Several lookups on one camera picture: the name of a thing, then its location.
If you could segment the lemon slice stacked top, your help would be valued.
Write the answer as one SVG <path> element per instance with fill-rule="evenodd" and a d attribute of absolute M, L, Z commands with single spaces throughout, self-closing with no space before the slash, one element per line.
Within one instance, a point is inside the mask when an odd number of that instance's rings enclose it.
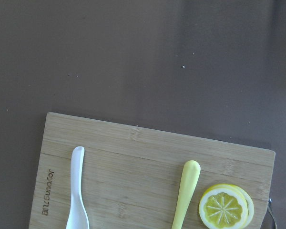
<path fill-rule="evenodd" d="M 199 215 L 209 229 L 243 229 L 248 219 L 247 201 L 235 188 L 209 188 L 200 199 Z"/>

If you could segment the lemon slice stacked bottom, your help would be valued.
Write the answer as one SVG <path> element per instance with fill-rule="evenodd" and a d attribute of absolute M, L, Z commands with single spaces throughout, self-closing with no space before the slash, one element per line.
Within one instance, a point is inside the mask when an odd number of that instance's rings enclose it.
<path fill-rule="evenodd" d="M 248 207 L 248 217 L 247 217 L 247 220 L 243 226 L 243 228 L 246 228 L 251 223 L 253 216 L 254 216 L 254 213 L 255 213 L 254 203 L 253 203 L 251 197 L 249 196 L 249 194 L 245 190 L 240 188 L 239 186 L 236 186 L 233 184 L 217 184 L 215 186 L 216 187 L 225 187 L 225 188 L 235 188 L 243 194 L 243 196 L 247 202 L 247 207 Z"/>

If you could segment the yellow plastic knife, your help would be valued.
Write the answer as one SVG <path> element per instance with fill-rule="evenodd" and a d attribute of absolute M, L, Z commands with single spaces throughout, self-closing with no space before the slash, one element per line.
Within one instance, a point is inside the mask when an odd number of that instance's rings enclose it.
<path fill-rule="evenodd" d="M 182 228 L 189 204 L 198 183 L 200 172 L 201 167 L 198 162 L 190 160 L 184 164 L 172 229 Z"/>

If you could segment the bamboo cutting board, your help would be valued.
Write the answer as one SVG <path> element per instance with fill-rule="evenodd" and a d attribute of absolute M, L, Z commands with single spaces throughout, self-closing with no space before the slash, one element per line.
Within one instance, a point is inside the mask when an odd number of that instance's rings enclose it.
<path fill-rule="evenodd" d="M 169 229 L 185 162 L 201 166 L 183 227 L 202 229 L 199 200 L 219 183 L 252 198 L 249 228 L 261 227 L 274 151 L 58 113 L 46 116 L 31 229 L 63 229 L 70 211 L 72 151 L 85 149 L 82 198 L 92 229 Z"/>

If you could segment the lemon slice stacked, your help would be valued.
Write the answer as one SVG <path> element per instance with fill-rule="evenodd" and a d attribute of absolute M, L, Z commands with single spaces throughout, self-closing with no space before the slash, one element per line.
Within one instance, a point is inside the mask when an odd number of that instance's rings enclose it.
<path fill-rule="evenodd" d="M 248 207 L 248 217 L 247 217 L 247 220 L 243 226 L 243 228 L 246 228 L 251 223 L 253 216 L 254 216 L 254 213 L 255 213 L 254 203 L 253 203 L 251 197 L 249 196 L 249 194 L 245 190 L 240 188 L 239 186 L 236 186 L 233 184 L 217 184 L 215 186 L 216 187 L 225 187 L 225 188 L 235 188 L 243 194 L 243 196 L 247 202 L 247 207 Z"/>
<path fill-rule="evenodd" d="M 235 188 L 209 188 L 200 199 L 199 215 L 209 229 L 243 229 L 248 219 L 247 201 Z"/>

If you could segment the white plastic spoon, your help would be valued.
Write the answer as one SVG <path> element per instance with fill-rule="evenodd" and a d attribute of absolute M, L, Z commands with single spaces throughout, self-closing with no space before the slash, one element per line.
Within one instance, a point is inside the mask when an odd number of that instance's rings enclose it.
<path fill-rule="evenodd" d="M 89 229 L 89 219 L 82 199 L 82 167 L 85 149 L 74 148 L 71 154 L 70 187 L 71 205 L 66 224 L 67 229 Z"/>

